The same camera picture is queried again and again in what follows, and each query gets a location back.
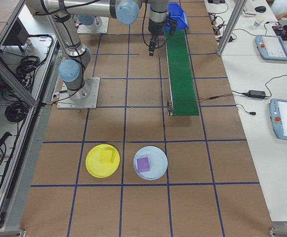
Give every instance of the blue joint cap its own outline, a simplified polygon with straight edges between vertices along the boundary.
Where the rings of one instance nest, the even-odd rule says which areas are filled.
[[[67,59],[59,65],[59,74],[65,82],[72,82],[77,79],[80,74],[80,65],[72,60]]]
[[[132,0],[122,1],[116,8],[116,17],[124,25],[131,25],[139,15],[139,6]]]
[[[93,22],[95,21],[95,17],[78,15],[78,20],[82,25],[91,26]]]

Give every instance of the metal base plate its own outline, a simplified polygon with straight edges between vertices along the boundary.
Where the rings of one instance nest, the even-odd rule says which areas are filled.
[[[58,109],[96,109],[98,102],[98,94],[100,87],[100,78],[85,78],[85,83],[89,84],[91,87],[90,94],[87,98],[80,101],[74,101],[71,98],[67,98],[69,95],[63,93],[60,95],[59,99],[65,99],[59,101],[57,104]],[[67,87],[63,84],[62,90],[66,90]]]
[[[108,17],[101,17],[102,25],[96,29],[96,31],[92,31],[87,28],[85,25],[80,25],[78,28],[78,34],[85,35],[85,34],[100,34],[100,33],[107,33],[108,32]]]

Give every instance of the yellow plate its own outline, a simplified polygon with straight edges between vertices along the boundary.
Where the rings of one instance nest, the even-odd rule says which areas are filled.
[[[101,144],[90,150],[85,160],[85,166],[94,177],[106,178],[117,170],[119,162],[117,149],[109,144]]]

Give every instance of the purple block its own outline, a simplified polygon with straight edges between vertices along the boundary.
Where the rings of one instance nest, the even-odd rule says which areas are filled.
[[[148,157],[137,159],[137,167],[139,173],[150,171]]]

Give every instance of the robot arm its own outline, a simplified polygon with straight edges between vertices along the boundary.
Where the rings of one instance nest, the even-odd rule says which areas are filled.
[[[91,53],[81,43],[72,15],[117,18],[121,23],[131,25],[137,19],[143,3],[150,4],[149,54],[153,56],[158,36],[163,33],[164,26],[169,24],[169,0],[26,0],[27,7],[35,15],[48,16],[59,44],[69,57],[59,66],[68,98],[81,102],[86,100],[90,92],[90,85],[84,80],[83,73],[90,62]]]
[[[86,51],[74,28],[70,15],[117,18],[131,25],[139,15],[142,3],[150,4],[148,29],[151,32],[149,54],[153,56],[158,36],[167,24],[169,0],[27,0],[26,4],[36,15],[49,15],[57,38],[69,57],[83,55]]]

